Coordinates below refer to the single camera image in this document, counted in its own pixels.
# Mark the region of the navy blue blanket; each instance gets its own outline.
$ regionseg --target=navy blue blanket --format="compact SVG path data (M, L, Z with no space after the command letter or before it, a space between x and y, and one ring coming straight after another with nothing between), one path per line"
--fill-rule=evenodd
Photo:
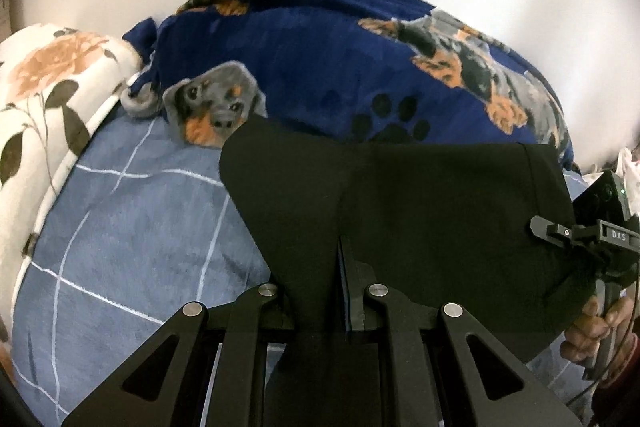
M538 142L573 152L542 74L420 0L190 0L124 38L150 60L123 97L221 146L252 112L361 142Z

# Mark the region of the orange flower print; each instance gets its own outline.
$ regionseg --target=orange flower print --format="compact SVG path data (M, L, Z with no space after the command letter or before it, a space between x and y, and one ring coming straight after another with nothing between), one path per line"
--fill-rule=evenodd
M42 92L70 74L80 74L103 55L108 39L95 33L76 32L58 37L31 52L7 76L6 103L15 103Z

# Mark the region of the finger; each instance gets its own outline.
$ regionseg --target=finger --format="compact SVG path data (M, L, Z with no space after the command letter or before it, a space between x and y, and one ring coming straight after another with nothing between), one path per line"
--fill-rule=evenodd
M599 311L598 298L595 295L592 295L591 298L587 301L582 308L582 313L585 315L589 315L590 317L595 317Z
M595 346L595 352L581 351L569 341L564 341L562 344L560 344L560 356L565 360L569 360L570 362L574 363L583 362L587 357L594 357L597 352L597 344Z
M629 287L625 290L625 295L626 295L627 297L629 297L632 301L633 301L634 299L636 299L636 297L639 297L639 296L637 296L637 295L636 295L636 291L637 291L637 290L636 290L636 285L637 285L637 283L636 283L636 282L634 282L631 286L629 286ZM633 319L638 318L638 315L640 315L640 306L636 306L636 313L635 313L635 315L634 315Z
M564 332L566 341L575 347L576 351L583 353L585 357L592 357L598 352L600 341L585 336L578 328L571 326Z
M622 297L613 303L613 306L609 309L606 316L607 324L610 327L619 326L622 322L631 318L631 314L634 310L633 299L629 297Z
M590 339L599 339L606 335L610 326L602 317L590 317L581 315L574 321L574 326Z

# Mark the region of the floral blanket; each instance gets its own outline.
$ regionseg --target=floral blanket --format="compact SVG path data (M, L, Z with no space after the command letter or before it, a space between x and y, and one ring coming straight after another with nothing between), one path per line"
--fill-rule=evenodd
M51 24L0 43L0 342L51 205L141 65L121 39Z

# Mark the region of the dachshund print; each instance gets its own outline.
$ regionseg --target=dachshund print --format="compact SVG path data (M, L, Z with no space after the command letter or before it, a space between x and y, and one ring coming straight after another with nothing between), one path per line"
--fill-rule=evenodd
M358 24L407 44L419 70L481 100L489 120L505 134L528 126L538 143L552 144L564 155L570 139L559 103L537 76L510 70L491 56L489 45L511 51L500 41L437 9L413 21L361 19Z
M267 116L264 94L240 62L185 78L162 96L172 133L204 147L222 147L251 114Z
M223 16L245 15L249 10L249 5L241 0L188 0L175 13L204 11L210 6L214 6L217 12Z

